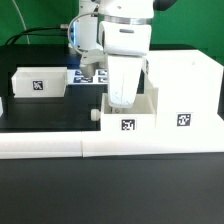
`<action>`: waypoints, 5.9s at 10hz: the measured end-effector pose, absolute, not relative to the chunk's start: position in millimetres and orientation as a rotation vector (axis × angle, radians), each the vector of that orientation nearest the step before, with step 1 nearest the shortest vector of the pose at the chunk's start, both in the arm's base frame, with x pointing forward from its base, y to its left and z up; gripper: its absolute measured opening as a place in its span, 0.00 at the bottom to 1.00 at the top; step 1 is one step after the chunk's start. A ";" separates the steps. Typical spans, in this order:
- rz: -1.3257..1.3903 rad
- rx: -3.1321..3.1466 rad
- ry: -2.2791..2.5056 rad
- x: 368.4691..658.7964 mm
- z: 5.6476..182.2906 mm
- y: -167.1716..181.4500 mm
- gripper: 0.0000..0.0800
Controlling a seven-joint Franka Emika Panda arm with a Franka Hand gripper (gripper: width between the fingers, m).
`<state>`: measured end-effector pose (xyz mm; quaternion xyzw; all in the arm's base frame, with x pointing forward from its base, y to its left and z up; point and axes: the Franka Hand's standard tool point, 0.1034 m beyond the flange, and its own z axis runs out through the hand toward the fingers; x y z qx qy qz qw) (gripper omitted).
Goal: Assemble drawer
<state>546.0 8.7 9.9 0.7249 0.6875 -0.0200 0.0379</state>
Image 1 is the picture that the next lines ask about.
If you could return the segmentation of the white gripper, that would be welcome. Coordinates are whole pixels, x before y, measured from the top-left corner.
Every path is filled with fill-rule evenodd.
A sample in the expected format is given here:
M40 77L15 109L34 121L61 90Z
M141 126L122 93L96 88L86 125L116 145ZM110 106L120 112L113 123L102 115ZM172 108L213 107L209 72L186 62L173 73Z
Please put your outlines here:
M108 77L108 103L114 108L131 108L134 104L143 59L149 51L150 25L118 24L102 21L98 41L102 50L84 52L80 69L92 77L97 66L104 66Z

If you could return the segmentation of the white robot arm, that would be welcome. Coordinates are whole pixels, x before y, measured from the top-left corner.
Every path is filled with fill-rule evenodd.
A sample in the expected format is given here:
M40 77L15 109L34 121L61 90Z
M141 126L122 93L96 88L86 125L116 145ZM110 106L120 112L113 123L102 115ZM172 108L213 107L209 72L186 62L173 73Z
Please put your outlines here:
M169 9L176 1L80 0L79 14L68 27L68 41L81 56L84 76L93 76L99 67L107 70L111 107L133 105L150 48L154 13Z

